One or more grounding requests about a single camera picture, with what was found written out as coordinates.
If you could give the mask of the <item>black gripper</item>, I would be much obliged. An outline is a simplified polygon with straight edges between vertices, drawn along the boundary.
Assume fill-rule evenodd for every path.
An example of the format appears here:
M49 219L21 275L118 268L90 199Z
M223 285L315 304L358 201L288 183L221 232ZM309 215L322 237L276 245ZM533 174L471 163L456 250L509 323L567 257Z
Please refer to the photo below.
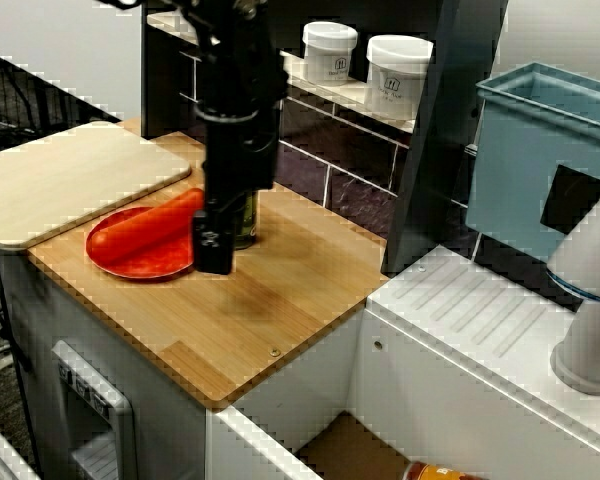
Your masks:
M270 189L276 170L281 101L244 111L231 102L202 102L206 126L204 209L192 222L194 266L204 273L228 275L234 234L255 228L252 197Z

